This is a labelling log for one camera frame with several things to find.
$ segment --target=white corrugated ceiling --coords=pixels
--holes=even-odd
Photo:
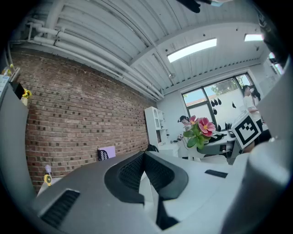
[[[202,4],[198,14],[176,0],[56,1],[42,1],[29,17],[115,55],[162,93],[216,69],[257,63],[265,49],[263,42],[244,42],[246,33],[260,32],[256,11],[245,0]],[[217,38],[216,47],[168,61],[168,54],[210,38]]]

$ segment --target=white cube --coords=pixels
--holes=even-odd
[[[231,129],[242,149],[253,142],[261,133],[257,123],[247,110],[235,119]]]

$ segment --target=window frame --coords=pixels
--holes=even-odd
[[[209,97],[208,97],[207,94],[206,94],[205,88],[206,88],[206,87],[209,87],[209,86],[211,86],[211,85],[217,84],[217,83],[219,83],[219,82],[223,82],[223,81],[226,81],[226,80],[231,80],[231,79],[233,79],[234,82],[236,83],[237,87],[240,89],[240,91],[241,91],[241,93],[242,93],[242,96],[244,97],[244,92],[243,92],[243,90],[242,90],[242,88],[241,88],[240,83],[238,82],[238,80],[237,80],[237,78],[236,78],[236,77],[239,77],[239,76],[242,76],[242,75],[246,75],[247,79],[248,79],[249,82],[251,83],[251,86],[255,85],[255,84],[253,83],[251,77],[249,76],[248,72],[246,72],[246,73],[242,73],[242,74],[239,74],[239,75],[231,76],[231,77],[229,77],[229,78],[225,78],[225,79],[223,79],[223,80],[218,80],[218,81],[216,81],[216,82],[212,82],[212,83],[210,83],[210,84],[208,84],[208,85],[201,86],[201,87],[199,87],[199,88],[196,88],[196,89],[194,89],[194,90],[190,90],[190,91],[185,92],[185,93],[181,93],[182,98],[183,98],[183,101],[184,101],[184,104],[185,104],[185,107],[186,107],[186,109],[187,109],[187,113],[188,113],[189,118],[191,117],[191,116],[190,116],[189,109],[192,109],[192,108],[195,108],[195,107],[199,107],[199,106],[203,106],[203,105],[207,105],[208,108],[209,108],[209,111],[210,111],[210,115],[211,115],[211,117],[212,117],[212,122],[215,123],[216,130],[218,131],[218,124],[217,124],[216,116],[215,116],[214,111],[213,111],[213,109],[212,109],[211,100],[209,99]],[[185,94],[189,94],[189,93],[191,93],[191,92],[193,92],[193,91],[197,91],[197,90],[202,90],[202,92],[203,92],[203,94],[204,94],[206,100],[205,100],[205,101],[202,101],[202,102],[200,102],[200,103],[193,104],[193,105],[191,105],[191,106],[187,106],[187,105],[186,105],[186,102],[185,102],[185,100],[184,100],[183,95],[185,95]]]

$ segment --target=white shirt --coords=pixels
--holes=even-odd
[[[252,110],[257,109],[252,101],[252,96],[245,96],[243,99],[244,106],[248,109],[251,108]],[[254,121],[258,121],[261,119],[260,112],[253,112],[250,113]]]

